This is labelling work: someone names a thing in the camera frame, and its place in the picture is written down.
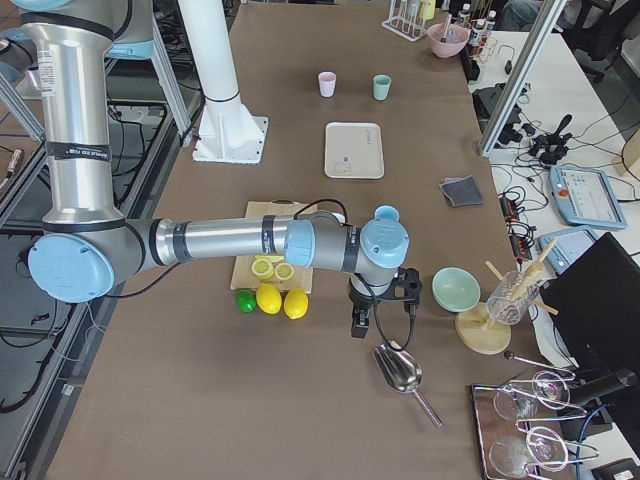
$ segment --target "metal scoop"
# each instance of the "metal scoop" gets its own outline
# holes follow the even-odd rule
[[[389,343],[393,348],[400,348],[393,341]],[[404,350],[396,352],[384,343],[374,349],[373,355],[382,372],[382,376],[389,386],[396,392],[411,393],[424,410],[424,413],[427,414],[429,420],[433,422],[436,428],[440,428],[442,420],[418,390],[418,385],[422,381],[422,368],[416,359],[408,352]]]

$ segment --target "wooden cutting board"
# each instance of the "wooden cutting board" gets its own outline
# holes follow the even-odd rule
[[[285,203],[285,202],[249,202],[245,218],[262,217],[264,215],[293,215],[303,208],[303,203]],[[316,206],[312,206],[305,213],[315,212]],[[231,290],[257,290],[264,283],[272,283],[281,292],[288,292],[296,287],[301,288],[307,294],[311,293],[311,284],[313,281],[313,268],[303,268],[297,265],[293,266],[293,277],[289,280],[281,281],[275,276],[266,280],[258,279],[251,273],[251,264],[255,260],[254,255],[243,255],[236,257],[236,262],[231,275]]]

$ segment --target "scoop handle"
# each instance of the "scoop handle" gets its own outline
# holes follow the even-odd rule
[[[440,420],[440,417],[438,417],[438,414],[435,412],[433,407],[429,405],[429,402],[425,400],[425,398],[422,396],[420,391],[416,388],[411,393],[413,394],[416,401],[420,404],[420,406],[424,410],[424,413],[427,414],[427,417],[429,417],[429,420],[433,422],[436,428],[440,428],[442,426],[442,420]]]

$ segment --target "green cup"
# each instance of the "green cup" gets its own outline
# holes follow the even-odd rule
[[[373,77],[373,98],[376,100],[386,100],[391,88],[391,77],[389,75],[376,75]]]

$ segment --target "white tray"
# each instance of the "white tray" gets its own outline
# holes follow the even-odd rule
[[[331,178],[381,178],[384,162],[380,126],[375,123],[327,124],[324,173]]]

